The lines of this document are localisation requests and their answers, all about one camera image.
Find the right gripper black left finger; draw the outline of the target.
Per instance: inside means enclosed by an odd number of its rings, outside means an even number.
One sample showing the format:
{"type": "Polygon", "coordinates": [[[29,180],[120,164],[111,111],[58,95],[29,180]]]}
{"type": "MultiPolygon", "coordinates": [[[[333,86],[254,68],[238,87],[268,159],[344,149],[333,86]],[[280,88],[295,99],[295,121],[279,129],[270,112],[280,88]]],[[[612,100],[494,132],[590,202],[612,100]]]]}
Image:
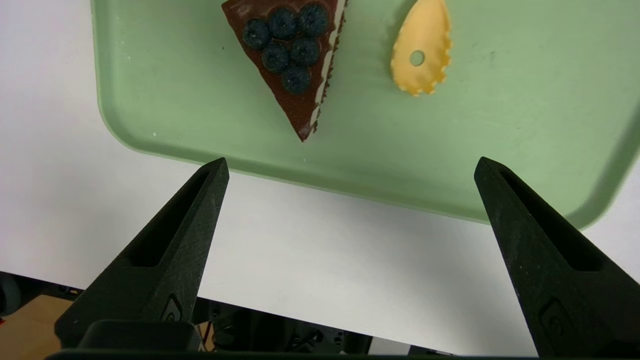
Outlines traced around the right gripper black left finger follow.
{"type": "Polygon", "coordinates": [[[200,167],[55,322],[63,349],[197,350],[192,323],[229,182],[200,167]]]}

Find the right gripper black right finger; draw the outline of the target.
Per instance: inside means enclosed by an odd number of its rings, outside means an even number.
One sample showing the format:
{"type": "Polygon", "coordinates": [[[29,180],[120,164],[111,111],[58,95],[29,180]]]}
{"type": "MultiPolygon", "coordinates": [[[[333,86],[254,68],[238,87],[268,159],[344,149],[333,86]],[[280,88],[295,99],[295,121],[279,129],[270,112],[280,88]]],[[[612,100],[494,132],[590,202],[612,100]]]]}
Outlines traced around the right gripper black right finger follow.
{"type": "Polygon", "coordinates": [[[639,283],[507,166],[474,181],[541,357],[637,357],[639,283]]]}

